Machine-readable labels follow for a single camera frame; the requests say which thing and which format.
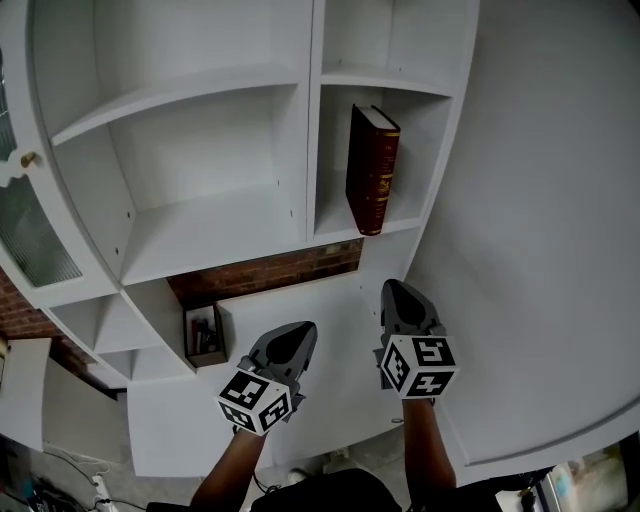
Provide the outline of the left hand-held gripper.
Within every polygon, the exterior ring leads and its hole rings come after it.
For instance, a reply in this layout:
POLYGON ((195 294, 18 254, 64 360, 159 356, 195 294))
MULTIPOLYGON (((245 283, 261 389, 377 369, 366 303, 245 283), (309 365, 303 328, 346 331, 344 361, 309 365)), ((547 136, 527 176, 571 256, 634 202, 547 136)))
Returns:
POLYGON ((289 323, 260 336, 216 396, 225 420, 258 436, 287 421, 305 399, 299 380, 317 339, 312 321, 289 323))

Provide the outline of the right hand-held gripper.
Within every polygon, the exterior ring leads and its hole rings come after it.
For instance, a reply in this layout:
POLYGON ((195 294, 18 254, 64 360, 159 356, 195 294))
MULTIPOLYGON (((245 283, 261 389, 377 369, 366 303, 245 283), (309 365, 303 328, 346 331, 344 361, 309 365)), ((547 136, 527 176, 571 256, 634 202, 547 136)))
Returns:
POLYGON ((403 400, 442 396, 459 372, 459 351, 434 304, 414 287, 387 280, 381 291, 381 387, 403 400))

